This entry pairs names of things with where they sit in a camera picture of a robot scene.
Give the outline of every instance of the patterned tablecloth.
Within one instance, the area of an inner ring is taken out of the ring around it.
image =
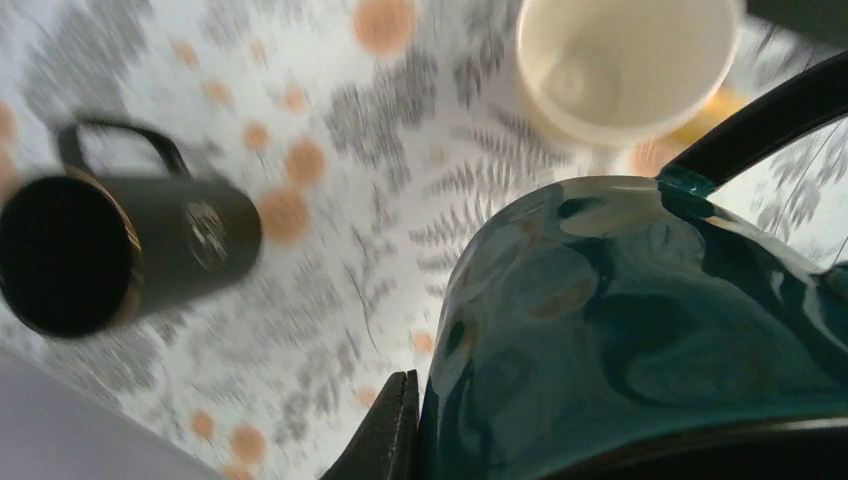
[[[4,309],[2,342],[232,478],[318,476],[390,372],[427,372],[448,274],[490,215],[555,178],[653,168],[534,135],[512,89],[519,5],[4,0],[4,189],[58,170],[46,122],[125,113],[249,192],[267,242],[216,298],[83,343]],[[831,53],[752,19],[729,83],[753,96]],[[829,266],[848,237],[847,139],[824,129],[714,200]],[[125,139],[87,150],[100,171],[161,174]]]

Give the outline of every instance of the gray surface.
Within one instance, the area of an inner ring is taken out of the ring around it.
[[[3,480],[209,480],[219,474],[0,347]]]

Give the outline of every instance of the black object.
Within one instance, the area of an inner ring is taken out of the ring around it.
[[[418,374],[415,370],[393,373],[322,480],[414,478],[417,428]]]
[[[712,129],[666,167],[719,187],[806,133],[848,114],[848,53],[806,70]]]
[[[95,176],[80,145],[86,126],[140,135],[171,176]],[[57,137],[66,175],[23,186],[0,214],[0,291],[33,330],[90,335],[230,285],[256,262],[253,203],[224,182],[192,179],[168,137],[101,118]]]
[[[747,0],[748,12],[801,35],[848,48],[848,0]]]

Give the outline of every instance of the mug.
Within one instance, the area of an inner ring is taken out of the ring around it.
[[[83,127],[139,135],[170,177],[95,175]],[[256,263],[262,229],[251,200],[193,179],[168,137],[85,117],[57,140],[65,175],[27,183],[0,213],[0,293],[31,329],[91,335],[231,285]]]
[[[627,147],[694,118],[730,69],[738,0],[527,0],[517,93],[554,143]]]

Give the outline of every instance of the mug handle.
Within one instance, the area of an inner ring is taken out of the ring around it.
[[[85,163],[85,155],[82,153],[80,142],[80,128],[84,126],[114,128],[140,135],[156,149],[156,153],[159,154],[159,158],[162,159],[165,168],[171,175],[191,177],[179,148],[167,136],[120,120],[107,120],[85,115],[77,117],[74,123],[60,128],[56,133],[59,158],[66,167],[74,167],[83,172],[92,173],[91,168]]]
[[[657,180],[709,195],[768,155],[846,115],[848,51],[751,102],[684,150]]]

